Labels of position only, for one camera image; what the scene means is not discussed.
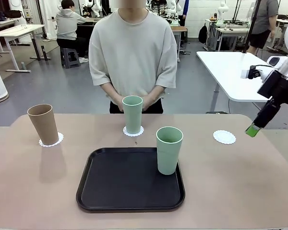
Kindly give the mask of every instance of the black tray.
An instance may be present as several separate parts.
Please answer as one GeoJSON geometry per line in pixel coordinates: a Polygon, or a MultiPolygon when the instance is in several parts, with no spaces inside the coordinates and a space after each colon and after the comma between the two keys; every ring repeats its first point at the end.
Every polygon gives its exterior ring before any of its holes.
{"type": "Polygon", "coordinates": [[[76,194],[89,212],[166,211],[185,198],[179,164],[165,176],[156,148],[102,148],[88,158],[76,194]]]}

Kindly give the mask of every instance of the white doily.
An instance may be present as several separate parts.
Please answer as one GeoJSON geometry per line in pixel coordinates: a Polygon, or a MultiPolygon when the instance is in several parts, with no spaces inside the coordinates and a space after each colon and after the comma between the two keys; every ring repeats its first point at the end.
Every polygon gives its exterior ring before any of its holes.
{"type": "Polygon", "coordinates": [[[216,141],[226,145],[230,145],[236,142],[236,137],[232,133],[225,130],[218,130],[214,132],[213,137],[216,141]]]}
{"type": "Polygon", "coordinates": [[[51,147],[51,146],[57,145],[57,144],[59,144],[59,143],[63,140],[63,138],[64,138],[64,135],[61,134],[61,133],[59,133],[59,132],[58,132],[58,136],[59,136],[59,140],[57,141],[57,143],[54,143],[53,145],[44,145],[44,144],[42,143],[42,140],[41,140],[41,139],[39,140],[39,144],[40,144],[41,146],[43,146],[43,147],[51,147]]]}
{"type": "Polygon", "coordinates": [[[140,128],[140,132],[138,132],[136,134],[130,134],[130,133],[127,132],[127,128],[126,127],[123,128],[123,133],[125,135],[129,136],[129,137],[137,137],[137,136],[141,135],[143,132],[144,132],[143,126],[141,126],[141,128],[140,128]]]}

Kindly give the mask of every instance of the backpack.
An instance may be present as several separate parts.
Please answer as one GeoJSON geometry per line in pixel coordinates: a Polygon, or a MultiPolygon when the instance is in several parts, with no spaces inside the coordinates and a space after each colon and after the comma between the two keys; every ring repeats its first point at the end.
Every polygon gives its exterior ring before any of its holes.
{"type": "Polygon", "coordinates": [[[208,35],[208,30],[207,30],[206,23],[205,23],[205,25],[201,28],[198,34],[198,40],[203,44],[206,43],[207,35],[208,35]]]}
{"type": "Polygon", "coordinates": [[[4,12],[5,17],[7,18],[21,18],[23,13],[21,11],[6,11],[4,12]]]}

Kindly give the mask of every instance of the gray hoodie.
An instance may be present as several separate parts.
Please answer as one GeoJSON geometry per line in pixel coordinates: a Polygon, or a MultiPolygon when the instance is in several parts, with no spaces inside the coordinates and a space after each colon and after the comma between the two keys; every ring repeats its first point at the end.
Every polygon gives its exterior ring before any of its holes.
{"type": "Polygon", "coordinates": [[[71,9],[62,9],[56,16],[58,24],[57,38],[76,40],[77,24],[85,23],[85,18],[71,9]]]}

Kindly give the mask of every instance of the beige t-shirt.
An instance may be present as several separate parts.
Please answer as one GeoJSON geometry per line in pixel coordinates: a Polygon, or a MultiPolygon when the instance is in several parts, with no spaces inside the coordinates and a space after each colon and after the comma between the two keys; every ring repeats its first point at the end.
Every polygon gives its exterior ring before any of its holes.
{"type": "Polygon", "coordinates": [[[176,87],[177,45],[165,19],[149,12],[130,24],[116,11],[95,25],[89,64],[94,85],[111,82],[121,96],[145,96],[156,85],[176,87]]]}

